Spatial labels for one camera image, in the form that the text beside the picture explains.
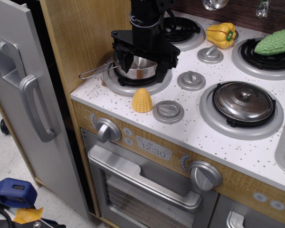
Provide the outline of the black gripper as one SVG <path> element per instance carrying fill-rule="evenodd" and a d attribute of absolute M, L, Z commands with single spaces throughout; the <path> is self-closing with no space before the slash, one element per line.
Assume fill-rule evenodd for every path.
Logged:
<path fill-rule="evenodd" d="M 134 56 L 142 57 L 157 63 L 156 83 L 162 83 L 168 69 L 178 64 L 180 50 L 161 33 L 148 35 L 134 30 L 113 30 L 111 36 L 119 65 L 125 73 L 131 68 Z"/>

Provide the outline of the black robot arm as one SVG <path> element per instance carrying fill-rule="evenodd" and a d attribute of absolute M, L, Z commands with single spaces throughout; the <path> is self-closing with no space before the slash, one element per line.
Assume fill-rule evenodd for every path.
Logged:
<path fill-rule="evenodd" d="M 171 11 L 173 0 L 132 0 L 129 20 L 131 30 L 114 30 L 113 49 L 124 72 L 128 72 L 134 56 L 157 63 L 156 82 L 161 83 L 167 71 L 178 64 L 180 50 L 170 43 L 163 28 L 164 14 L 167 12 L 175 23 Z"/>

